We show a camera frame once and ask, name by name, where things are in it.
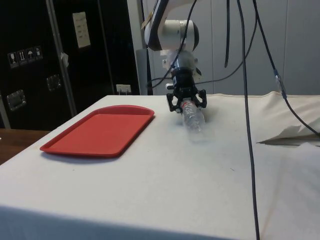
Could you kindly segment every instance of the clear bottle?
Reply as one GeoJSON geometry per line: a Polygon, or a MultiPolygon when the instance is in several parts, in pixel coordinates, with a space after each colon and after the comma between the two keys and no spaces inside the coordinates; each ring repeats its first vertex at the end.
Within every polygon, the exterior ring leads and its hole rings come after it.
{"type": "Polygon", "coordinates": [[[184,127],[192,137],[199,137],[199,135],[203,133],[203,127],[205,125],[203,113],[197,108],[195,103],[190,100],[183,101],[181,107],[184,127]]]}

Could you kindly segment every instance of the red plastic tray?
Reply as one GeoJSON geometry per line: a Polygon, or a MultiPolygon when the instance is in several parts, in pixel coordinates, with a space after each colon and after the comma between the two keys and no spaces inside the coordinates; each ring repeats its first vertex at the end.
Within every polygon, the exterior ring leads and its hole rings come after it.
{"type": "Polygon", "coordinates": [[[141,106],[97,109],[43,145],[51,154],[113,158],[122,154],[152,121],[155,112],[141,106]]]}

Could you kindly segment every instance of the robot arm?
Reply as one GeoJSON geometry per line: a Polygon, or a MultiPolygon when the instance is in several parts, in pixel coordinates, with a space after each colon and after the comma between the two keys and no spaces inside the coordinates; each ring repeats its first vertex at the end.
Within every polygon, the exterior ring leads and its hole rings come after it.
{"type": "MultiPolygon", "coordinates": [[[[153,51],[177,50],[186,31],[186,20],[167,20],[169,12],[194,0],[158,0],[149,23],[146,25],[144,39],[153,51]]],[[[189,21],[184,50],[192,52],[199,43],[199,31],[194,22],[189,21]]]]}

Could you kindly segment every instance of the white tablecloth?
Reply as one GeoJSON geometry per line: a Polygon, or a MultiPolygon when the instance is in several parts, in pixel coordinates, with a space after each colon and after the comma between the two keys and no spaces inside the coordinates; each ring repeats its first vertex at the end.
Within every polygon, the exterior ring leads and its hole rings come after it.
{"type": "MultiPolygon", "coordinates": [[[[253,138],[270,127],[256,127],[263,99],[249,99],[253,138]]],[[[0,166],[0,239],[255,239],[244,112],[243,97],[208,96],[209,139],[193,143],[165,96],[101,99],[0,166]],[[155,111],[121,157],[39,150],[93,110],[121,104],[155,111]]],[[[253,147],[262,239],[320,239],[320,148],[253,147]]]]}

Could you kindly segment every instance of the wall outlet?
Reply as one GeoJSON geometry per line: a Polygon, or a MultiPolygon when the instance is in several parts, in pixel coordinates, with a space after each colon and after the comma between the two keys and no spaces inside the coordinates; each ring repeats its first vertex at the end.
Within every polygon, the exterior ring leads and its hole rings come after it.
{"type": "Polygon", "coordinates": [[[120,94],[130,94],[131,93],[131,86],[125,84],[117,84],[116,91],[120,94]]]}

